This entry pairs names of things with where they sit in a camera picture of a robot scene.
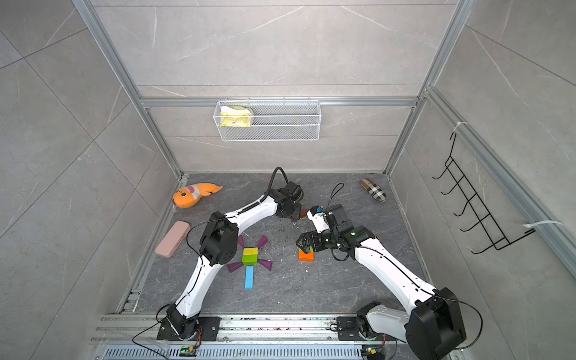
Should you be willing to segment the orange rectangular block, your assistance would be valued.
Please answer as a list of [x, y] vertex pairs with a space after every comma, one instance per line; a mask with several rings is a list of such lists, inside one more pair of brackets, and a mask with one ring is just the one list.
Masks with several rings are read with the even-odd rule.
[[305, 253], [304, 251], [298, 252], [298, 260], [300, 262], [309, 262], [312, 263], [314, 261], [314, 252]]

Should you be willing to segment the green rectangular block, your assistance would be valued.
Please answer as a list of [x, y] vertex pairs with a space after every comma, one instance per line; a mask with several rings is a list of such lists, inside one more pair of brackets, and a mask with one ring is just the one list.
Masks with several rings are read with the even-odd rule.
[[258, 255], [257, 254], [243, 255], [241, 260], [245, 266], [254, 266], [258, 263]]

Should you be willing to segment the yellow rectangular block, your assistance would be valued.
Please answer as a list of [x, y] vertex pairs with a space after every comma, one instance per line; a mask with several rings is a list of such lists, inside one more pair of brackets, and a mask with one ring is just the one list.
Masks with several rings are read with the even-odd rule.
[[244, 256], [251, 256], [251, 255], [258, 255], [259, 248], [258, 247], [246, 247], [243, 250]]

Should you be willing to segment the light blue block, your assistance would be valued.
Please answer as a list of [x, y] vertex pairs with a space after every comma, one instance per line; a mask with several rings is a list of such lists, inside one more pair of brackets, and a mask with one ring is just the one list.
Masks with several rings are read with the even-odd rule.
[[252, 290], [254, 288], [254, 266], [248, 265], [245, 270], [244, 288]]

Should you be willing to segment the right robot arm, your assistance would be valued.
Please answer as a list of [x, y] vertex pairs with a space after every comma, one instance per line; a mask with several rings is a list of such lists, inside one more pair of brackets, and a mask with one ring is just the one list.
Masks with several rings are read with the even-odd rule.
[[447, 288], [436, 289], [412, 273], [369, 229], [355, 226], [342, 205], [315, 206], [305, 217], [315, 229], [298, 237], [301, 251], [345, 253], [370, 270], [403, 308], [389, 309], [378, 302], [364, 306], [355, 318], [360, 337], [373, 340], [390, 335], [407, 343], [419, 359], [442, 359], [467, 339], [455, 294]]

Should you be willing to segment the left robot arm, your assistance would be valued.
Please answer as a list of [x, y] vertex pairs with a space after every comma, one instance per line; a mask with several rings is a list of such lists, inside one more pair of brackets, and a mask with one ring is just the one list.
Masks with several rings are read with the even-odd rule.
[[198, 317], [203, 300], [217, 273], [236, 255], [238, 237], [250, 226], [273, 215], [299, 219], [304, 196], [293, 181], [285, 187], [270, 188], [259, 199], [225, 214], [214, 212], [199, 240], [196, 267], [183, 293], [166, 310], [162, 326], [179, 340], [188, 340], [200, 331]]

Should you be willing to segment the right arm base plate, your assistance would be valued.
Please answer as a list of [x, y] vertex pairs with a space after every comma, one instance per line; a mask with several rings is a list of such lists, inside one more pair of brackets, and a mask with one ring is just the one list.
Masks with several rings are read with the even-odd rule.
[[384, 336], [394, 340], [403, 338], [405, 332], [400, 323], [385, 323], [383, 328], [374, 329], [366, 319], [357, 316], [338, 316], [328, 328], [339, 341], [381, 341]]

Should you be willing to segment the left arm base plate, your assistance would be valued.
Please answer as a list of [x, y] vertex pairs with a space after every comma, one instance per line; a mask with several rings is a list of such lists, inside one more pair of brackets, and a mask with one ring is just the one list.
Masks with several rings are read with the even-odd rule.
[[215, 341], [221, 324], [218, 316], [201, 316], [191, 320], [164, 318], [157, 332], [158, 341]]

